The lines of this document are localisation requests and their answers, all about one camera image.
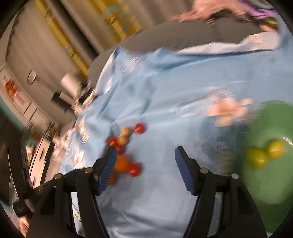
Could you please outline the small orange mandarin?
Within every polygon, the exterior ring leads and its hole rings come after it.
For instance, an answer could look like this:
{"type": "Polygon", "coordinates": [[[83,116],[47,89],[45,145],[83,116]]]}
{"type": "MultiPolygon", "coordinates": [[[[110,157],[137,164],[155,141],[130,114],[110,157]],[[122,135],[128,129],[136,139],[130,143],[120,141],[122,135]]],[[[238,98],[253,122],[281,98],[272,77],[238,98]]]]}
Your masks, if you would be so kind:
{"type": "Polygon", "coordinates": [[[109,185],[115,184],[116,180],[117,180],[117,175],[116,175],[116,173],[113,172],[113,173],[111,173],[108,184],[109,185]]]}

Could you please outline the large orange mandarin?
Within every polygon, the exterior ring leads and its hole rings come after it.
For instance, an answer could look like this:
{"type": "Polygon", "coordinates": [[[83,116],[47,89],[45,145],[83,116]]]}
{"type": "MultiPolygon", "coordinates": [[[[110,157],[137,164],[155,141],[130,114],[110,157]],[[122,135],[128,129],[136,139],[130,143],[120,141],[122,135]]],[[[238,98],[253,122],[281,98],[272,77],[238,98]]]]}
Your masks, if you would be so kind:
{"type": "Polygon", "coordinates": [[[128,172],[129,165],[131,160],[125,155],[118,155],[117,160],[114,166],[114,171],[117,173],[126,173],[128,172]]]}

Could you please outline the yellow longan fruit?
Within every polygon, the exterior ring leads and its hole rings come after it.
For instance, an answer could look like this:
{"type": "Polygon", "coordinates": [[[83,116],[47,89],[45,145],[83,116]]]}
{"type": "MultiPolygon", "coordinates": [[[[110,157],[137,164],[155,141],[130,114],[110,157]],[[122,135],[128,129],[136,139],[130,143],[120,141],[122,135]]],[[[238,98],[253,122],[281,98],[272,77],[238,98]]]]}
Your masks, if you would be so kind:
{"type": "Polygon", "coordinates": [[[132,134],[132,130],[129,127],[124,127],[121,130],[121,136],[123,137],[130,137],[132,134]]]}
{"type": "Polygon", "coordinates": [[[128,142],[129,142],[129,139],[128,139],[127,136],[123,136],[123,135],[121,135],[121,136],[119,136],[118,139],[117,139],[117,143],[118,143],[118,145],[120,145],[120,146],[125,146],[125,145],[128,144],[128,142]]]}

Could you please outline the green bowl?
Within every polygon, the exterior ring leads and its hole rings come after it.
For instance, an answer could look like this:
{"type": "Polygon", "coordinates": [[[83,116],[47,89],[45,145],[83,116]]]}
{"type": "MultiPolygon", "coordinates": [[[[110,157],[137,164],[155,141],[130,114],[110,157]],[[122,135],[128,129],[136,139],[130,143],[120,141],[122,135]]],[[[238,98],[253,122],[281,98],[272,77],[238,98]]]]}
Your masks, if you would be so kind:
{"type": "Polygon", "coordinates": [[[245,140],[242,179],[273,233],[292,207],[292,104],[270,101],[245,140]]]}

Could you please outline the yellow-green fruit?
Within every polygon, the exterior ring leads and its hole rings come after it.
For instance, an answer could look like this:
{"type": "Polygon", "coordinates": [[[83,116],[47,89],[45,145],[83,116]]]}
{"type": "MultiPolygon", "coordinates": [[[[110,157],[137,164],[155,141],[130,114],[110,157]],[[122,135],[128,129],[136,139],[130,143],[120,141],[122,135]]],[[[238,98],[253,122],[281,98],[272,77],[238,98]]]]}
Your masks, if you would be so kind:
{"type": "Polygon", "coordinates": [[[270,159],[278,159],[284,154],[284,144],[280,140],[272,140],[266,147],[266,154],[270,159]]]}
{"type": "Polygon", "coordinates": [[[254,169],[262,169],[268,162],[267,156],[263,149],[250,147],[246,152],[246,159],[254,169]]]}

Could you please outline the red cherry tomato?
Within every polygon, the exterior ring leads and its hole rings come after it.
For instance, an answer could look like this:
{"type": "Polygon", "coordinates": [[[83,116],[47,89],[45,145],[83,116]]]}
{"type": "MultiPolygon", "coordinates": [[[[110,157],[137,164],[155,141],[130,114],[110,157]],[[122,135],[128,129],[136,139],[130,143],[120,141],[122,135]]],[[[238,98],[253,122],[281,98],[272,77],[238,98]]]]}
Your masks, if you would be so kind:
{"type": "Polygon", "coordinates": [[[123,155],[125,153],[124,146],[117,145],[115,148],[117,150],[118,155],[123,155]]]}
{"type": "Polygon", "coordinates": [[[134,132],[136,134],[143,134],[145,132],[145,130],[146,130],[146,128],[143,123],[137,123],[134,126],[134,132]]]}
{"type": "Polygon", "coordinates": [[[140,175],[141,173],[141,166],[137,163],[131,163],[129,164],[128,167],[128,173],[129,175],[131,175],[132,177],[137,177],[140,175]]]}
{"type": "Polygon", "coordinates": [[[111,137],[110,139],[108,139],[107,144],[109,146],[116,147],[118,145],[118,140],[116,137],[111,137]]]}

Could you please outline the white cylinder lamp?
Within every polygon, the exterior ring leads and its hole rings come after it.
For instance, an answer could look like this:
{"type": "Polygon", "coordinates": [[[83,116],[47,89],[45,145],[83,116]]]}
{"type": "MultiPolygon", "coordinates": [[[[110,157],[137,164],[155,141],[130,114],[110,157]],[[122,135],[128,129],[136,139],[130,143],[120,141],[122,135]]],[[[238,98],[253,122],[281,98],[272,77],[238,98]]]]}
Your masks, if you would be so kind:
{"type": "Polygon", "coordinates": [[[60,84],[66,89],[66,91],[75,98],[80,94],[81,85],[80,81],[74,76],[67,73],[61,80],[60,84]]]}

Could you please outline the light blue floral cloth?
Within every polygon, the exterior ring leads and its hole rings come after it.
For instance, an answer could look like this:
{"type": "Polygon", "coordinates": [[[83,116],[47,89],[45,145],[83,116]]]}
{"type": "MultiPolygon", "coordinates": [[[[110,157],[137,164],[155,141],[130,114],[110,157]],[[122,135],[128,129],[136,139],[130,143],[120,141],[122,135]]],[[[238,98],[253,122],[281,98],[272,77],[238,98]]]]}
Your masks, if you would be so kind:
{"type": "Polygon", "coordinates": [[[101,79],[105,95],[70,132],[60,171],[89,167],[123,127],[144,123],[126,152],[142,174],[124,174],[97,198],[110,237],[182,237],[196,198],[175,162],[182,146],[201,166],[227,174],[244,113],[268,100],[292,101],[292,34],[263,32],[238,44],[181,51],[116,49],[101,79]]]}

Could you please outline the grey sofa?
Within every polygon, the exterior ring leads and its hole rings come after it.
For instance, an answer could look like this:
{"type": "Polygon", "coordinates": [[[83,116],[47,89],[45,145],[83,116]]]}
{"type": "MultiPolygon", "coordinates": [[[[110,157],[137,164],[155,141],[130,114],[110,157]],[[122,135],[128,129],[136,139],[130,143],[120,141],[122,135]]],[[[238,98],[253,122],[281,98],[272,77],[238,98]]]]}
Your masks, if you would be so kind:
{"type": "Polygon", "coordinates": [[[260,32],[260,28],[252,21],[241,22],[228,17],[216,19],[212,26],[204,22],[165,22],[130,36],[100,53],[90,65],[88,79],[93,85],[97,83],[103,67],[116,48],[147,53],[159,48],[182,50],[211,42],[238,44],[247,36],[260,32]]]}

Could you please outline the purple cloth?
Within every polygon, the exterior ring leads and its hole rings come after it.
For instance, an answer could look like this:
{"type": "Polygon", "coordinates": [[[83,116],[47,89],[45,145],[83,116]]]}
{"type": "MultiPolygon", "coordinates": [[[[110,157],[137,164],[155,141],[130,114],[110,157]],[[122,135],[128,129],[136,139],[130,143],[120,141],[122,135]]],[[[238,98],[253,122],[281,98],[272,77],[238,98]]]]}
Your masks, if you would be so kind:
{"type": "Polygon", "coordinates": [[[276,18],[277,12],[266,1],[240,1],[243,9],[253,18],[257,20],[264,20],[268,18],[276,18]]]}

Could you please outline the pink cloth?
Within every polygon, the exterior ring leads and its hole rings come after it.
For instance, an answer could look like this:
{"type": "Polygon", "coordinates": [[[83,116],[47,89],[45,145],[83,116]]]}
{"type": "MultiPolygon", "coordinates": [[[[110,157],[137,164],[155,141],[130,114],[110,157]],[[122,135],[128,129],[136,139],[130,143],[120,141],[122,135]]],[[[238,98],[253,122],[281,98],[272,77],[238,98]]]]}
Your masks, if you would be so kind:
{"type": "Polygon", "coordinates": [[[234,17],[241,21],[249,21],[247,11],[240,1],[194,1],[192,9],[188,12],[171,16],[173,21],[204,21],[211,23],[220,15],[234,17]]]}

